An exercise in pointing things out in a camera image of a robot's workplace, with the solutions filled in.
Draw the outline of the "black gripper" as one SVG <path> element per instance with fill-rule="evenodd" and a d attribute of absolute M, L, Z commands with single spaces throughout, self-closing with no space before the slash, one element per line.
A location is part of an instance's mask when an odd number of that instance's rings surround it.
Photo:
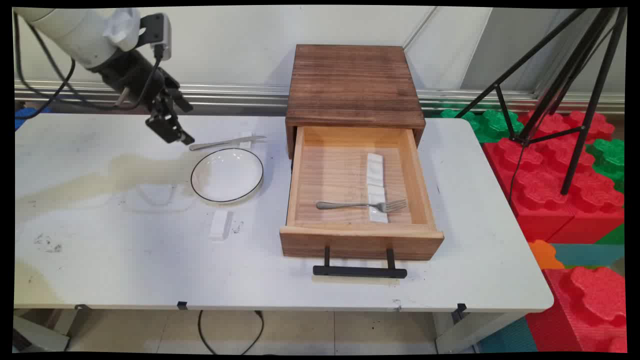
<path fill-rule="evenodd" d="M 194 107 L 180 91 L 180 84 L 160 66 L 155 67 L 138 50 L 117 50 L 107 61 L 90 68 L 103 82 L 117 92 L 129 89 L 127 99 L 150 110 L 146 125 L 168 144 L 191 145 L 194 137 L 179 123 L 177 106 L 185 113 Z"/>

